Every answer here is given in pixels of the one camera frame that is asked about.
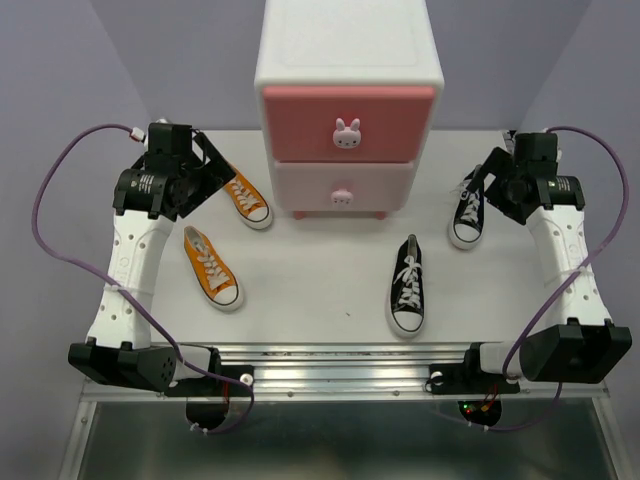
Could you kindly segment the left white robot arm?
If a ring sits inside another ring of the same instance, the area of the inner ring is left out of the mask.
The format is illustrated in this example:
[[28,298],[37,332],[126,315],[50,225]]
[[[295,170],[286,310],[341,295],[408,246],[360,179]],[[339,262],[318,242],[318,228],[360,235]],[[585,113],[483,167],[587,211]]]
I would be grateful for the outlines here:
[[151,343],[151,311],[161,257],[177,219],[234,178],[206,136],[190,125],[148,127],[141,157],[114,189],[114,239],[102,298],[87,337],[68,361],[98,384],[165,393],[180,377],[172,346]]

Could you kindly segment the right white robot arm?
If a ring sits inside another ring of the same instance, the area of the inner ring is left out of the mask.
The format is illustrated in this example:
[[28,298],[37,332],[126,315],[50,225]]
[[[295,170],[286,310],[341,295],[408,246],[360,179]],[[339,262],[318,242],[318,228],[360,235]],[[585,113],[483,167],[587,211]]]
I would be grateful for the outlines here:
[[620,158],[600,137],[582,130],[610,155],[622,184],[619,213],[594,249],[586,245],[584,190],[575,176],[558,172],[562,127],[517,133],[512,151],[494,148],[468,191],[531,234],[543,274],[546,301],[514,341],[485,342],[460,366],[463,384],[482,390],[496,375],[509,382],[597,384],[632,346],[628,328],[615,325],[601,299],[591,263],[620,230],[629,182]]

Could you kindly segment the black sneaker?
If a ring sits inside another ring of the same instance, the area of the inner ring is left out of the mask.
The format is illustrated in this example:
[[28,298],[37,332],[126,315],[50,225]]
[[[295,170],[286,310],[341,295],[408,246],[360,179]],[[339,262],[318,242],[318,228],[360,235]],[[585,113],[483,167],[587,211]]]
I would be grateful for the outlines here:
[[410,234],[396,255],[389,295],[388,323],[400,338],[414,338],[425,318],[422,251],[415,234]]
[[485,197],[484,188],[470,192],[467,187],[481,165],[475,168],[453,190],[457,195],[457,205],[448,226],[451,244],[460,250],[471,250],[481,241],[484,231]]

